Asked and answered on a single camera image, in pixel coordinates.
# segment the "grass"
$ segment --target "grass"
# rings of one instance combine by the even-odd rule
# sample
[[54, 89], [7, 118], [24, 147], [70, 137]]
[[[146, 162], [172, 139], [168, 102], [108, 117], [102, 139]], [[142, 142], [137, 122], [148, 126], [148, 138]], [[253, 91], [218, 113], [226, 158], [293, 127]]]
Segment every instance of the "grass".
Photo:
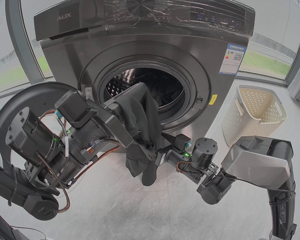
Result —
[[[42, 69], [42, 72], [48, 76], [50, 72], [50, 68], [45, 59], [45, 56], [39, 56], [37, 61]], [[0, 73], [0, 91], [5, 90], [9, 87], [13, 87], [19, 83], [26, 82], [27, 77], [23, 71], [23, 68], [19, 65], [14, 68], [8, 69], [3, 73]]]
[[42, 72], [43, 72], [44, 74], [50, 72], [49, 65], [48, 65], [48, 63], [47, 63], [46, 58], [45, 58], [44, 55], [39, 56], [39, 57], [37, 58], [37, 62], [38, 62], [38, 64], [40, 65], [40, 68], [42, 69]]
[[[37, 57], [37, 61], [44, 75], [49, 76], [50, 68], [45, 59], [45, 56], [43, 55]], [[290, 70], [290, 65], [279, 60], [261, 55], [252, 50], [247, 50], [247, 52], [245, 53], [243, 64], [248, 64], [260, 69], [265, 69], [279, 75], [286, 75]], [[13, 87], [18, 83], [24, 83], [26, 79], [26, 75], [21, 66], [16, 66], [12, 69], [8, 69], [5, 72], [0, 73], [0, 90], [5, 90], [9, 87]]]
[[261, 55], [253, 50], [247, 50], [245, 53], [243, 64], [256, 66], [261, 69], [266, 69], [279, 75], [287, 75], [291, 66], [279, 60]]

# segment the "black cloth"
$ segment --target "black cloth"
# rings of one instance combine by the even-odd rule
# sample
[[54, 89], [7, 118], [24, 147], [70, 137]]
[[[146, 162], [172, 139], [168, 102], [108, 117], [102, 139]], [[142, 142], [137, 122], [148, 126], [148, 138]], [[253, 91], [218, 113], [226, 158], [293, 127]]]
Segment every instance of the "black cloth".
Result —
[[[144, 83], [139, 83], [131, 94], [120, 95], [115, 100], [123, 111], [125, 128], [138, 142], [152, 149], [160, 149], [164, 144], [158, 117], [158, 104]], [[152, 185], [156, 180], [157, 166], [150, 161], [137, 144], [126, 149], [126, 167], [133, 177], [142, 175], [144, 186]]]

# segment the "glass wall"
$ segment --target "glass wall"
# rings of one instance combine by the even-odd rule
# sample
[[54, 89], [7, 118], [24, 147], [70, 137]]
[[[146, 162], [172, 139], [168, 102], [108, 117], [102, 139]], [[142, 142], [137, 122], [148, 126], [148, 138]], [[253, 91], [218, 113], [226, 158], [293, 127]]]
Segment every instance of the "glass wall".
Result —
[[300, 44], [300, 0], [238, 0], [256, 12], [240, 71], [284, 80]]
[[8, 32], [5, 15], [5, 0], [0, 0], [0, 92], [28, 82], [20, 65], [11, 37]]
[[28, 34], [28, 38], [37, 59], [37, 62], [45, 77], [52, 77], [51, 70], [43, 54], [42, 48], [39, 42], [35, 39], [35, 27], [33, 17], [40, 11], [45, 10], [63, 0], [21, 0], [21, 7], [23, 13], [23, 19], [25, 28]]

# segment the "cable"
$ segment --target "cable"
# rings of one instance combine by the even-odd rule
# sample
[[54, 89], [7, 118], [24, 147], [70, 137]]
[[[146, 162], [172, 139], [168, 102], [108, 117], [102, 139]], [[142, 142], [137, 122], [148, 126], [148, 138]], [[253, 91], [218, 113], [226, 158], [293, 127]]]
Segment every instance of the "cable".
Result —
[[249, 182], [249, 181], [246, 181], [244, 179], [240, 179], [240, 178], [235, 178], [235, 177], [226, 177], [226, 178], [229, 178], [229, 179], [235, 179], [235, 180], [240, 180], [242, 182], [246, 182], [246, 183], [250, 183], [256, 187], [259, 187], [259, 188], [264, 188], [264, 189], [268, 189], [268, 190], [272, 190], [272, 191], [281, 191], [281, 192], [295, 192], [295, 189], [296, 189], [296, 184], [294, 183], [294, 189], [293, 190], [284, 190], [284, 189], [275, 189], [275, 188], [269, 188], [269, 187], [264, 187], [264, 186], [260, 186], [260, 185], [257, 185], [255, 183], [252, 183], [252, 182]]
[[[67, 121], [65, 118], [64, 118], [64, 127], [65, 128], [67, 127]], [[61, 129], [60, 133], [58, 134], [58, 137], [60, 138], [63, 134], [64, 134], [64, 129]]]
[[51, 113], [55, 113], [56, 109], [50, 109], [46, 112], [44, 112], [41, 116], [40, 116], [40, 119], [42, 119], [44, 116], [48, 115], [48, 114], [51, 114]]
[[182, 171], [179, 169], [179, 164], [180, 163], [186, 163], [186, 164], [191, 164], [192, 162], [186, 162], [186, 161], [179, 161], [176, 165], [176, 170], [180, 173], [183, 173], [183, 174], [191, 174], [191, 173], [194, 173], [194, 174], [200, 174], [199, 172], [192, 172], [192, 171], [189, 171], [189, 172], [186, 172], [186, 171]]
[[102, 159], [103, 157], [105, 157], [106, 155], [110, 154], [111, 152], [114, 152], [116, 150], [118, 150], [119, 148], [121, 148], [121, 143], [119, 143], [118, 141], [114, 140], [114, 139], [103, 139], [104, 142], [110, 142], [110, 143], [115, 143], [118, 144], [118, 146], [108, 150], [107, 152], [105, 152], [104, 154], [102, 154], [95, 162], [93, 162], [91, 165], [89, 165], [86, 169], [84, 169], [74, 180], [73, 183], [75, 183], [88, 169], [90, 169], [95, 163], [97, 163], [100, 159]]
[[[55, 111], [56, 111], [56, 109], [50, 109], [50, 110], [48, 110], [48, 111], [46, 111], [46, 112], [44, 112], [39, 118], [40, 118], [40, 120], [43, 118], [43, 117], [45, 117], [46, 115], [48, 115], [48, 114], [52, 114], [52, 113], [55, 113]], [[67, 126], [67, 121], [66, 121], [66, 119], [64, 119], [64, 127], [66, 127]], [[63, 129], [60, 131], [60, 133], [58, 134], [58, 137], [61, 137], [62, 135], [63, 135]]]
[[57, 116], [56, 116], [56, 119], [57, 119], [58, 123], [60, 124], [60, 126], [62, 127], [64, 136], [65, 136], [65, 162], [64, 162], [64, 168], [61, 171], [61, 174], [60, 174], [59, 178], [53, 184], [51, 184], [47, 187], [37, 187], [37, 186], [35, 186], [37, 189], [40, 189], [40, 190], [47, 190], [47, 189], [53, 188], [61, 181], [61, 179], [64, 176], [65, 169], [67, 167], [67, 163], [68, 163], [68, 159], [69, 159], [69, 157], [68, 157], [69, 156], [69, 141], [68, 141], [67, 130], [66, 130], [64, 124], [62, 123], [62, 121]]
[[44, 237], [45, 237], [44, 239], [47, 239], [46, 235], [45, 235], [43, 232], [41, 232], [40, 230], [37, 230], [37, 229], [35, 229], [35, 228], [30, 228], [30, 227], [15, 227], [15, 226], [11, 226], [11, 227], [35, 230], [35, 231], [38, 231], [38, 232], [40, 232], [41, 234], [43, 234]]
[[[53, 172], [53, 170], [51, 169], [51, 167], [49, 166], [49, 164], [38, 154], [39, 158], [41, 159], [41, 161], [46, 165], [46, 167], [48, 168], [48, 170], [52, 173], [52, 175], [56, 178], [56, 180], [58, 180], [57, 175]], [[63, 213], [65, 211], [67, 211], [70, 208], [70, 199], [69, 196], [67, 194], [67, 191], [65, 190], [64, 186], [62, 185], [61, 182], [59, 182], [59, 185], [61, 186], [61, 189], [63, 190], [66, 199], [67, 199], [67, 204], [64, 208], [58, 210], [58, 213]]]
[[222, 172], [222, 169], [220, 169], [219, 173], [221, 173], [222, 175], [221, 175], [221, 176], [217, 176], [217, 177], [228, 178], [228, 179], [231, 179], [232, 181], [233, 181], [233, 180], [234, 180], [234, 181], [240, 180], [240, 181], [242, 181], [242, 182], [250, 183], [251, 185], [254, 185], [254, 186], [256, 186], [256, 187], [263, 188], [263, 189], [268, 189], [268, 190], [271, 190], [271, 191], [281, 191], [281, 192], [291, 192], [291, 193], [294, 193], [294, 192], [295, 192], [295, 189], [296, 189], [296, 183], [295, 183], [295, 182], [294, 182], [294, 184], [293, 184], [293, 185], [294, 185], [294, 189], [293, 189], [293, 190], [275, 189], [275, 188], [269, 188], [269, 187], [260, 186], [260, 185], [257, 185], [257, 184], [255, 184], [255, 183], [249, 182], [249, 181], [247, 181], [247, 180], [240, 179], [240, 178], [236, 178], [236, 177], [234, 177], [234, 176], [232, 176], [232, 177], [226, 177], [226, 176], [224, 175], [224, 173]]

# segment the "laundry basket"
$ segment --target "laundry basket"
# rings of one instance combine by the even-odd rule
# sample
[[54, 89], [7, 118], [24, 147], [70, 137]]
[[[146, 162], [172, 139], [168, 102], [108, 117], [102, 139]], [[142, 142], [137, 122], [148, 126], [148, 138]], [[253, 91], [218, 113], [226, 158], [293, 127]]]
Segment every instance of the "laundry basket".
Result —
[[286, 119], [287, 113], [273, 90], [239, 85], [222, 129], [231, 147], [241, 136], [269, 137]]

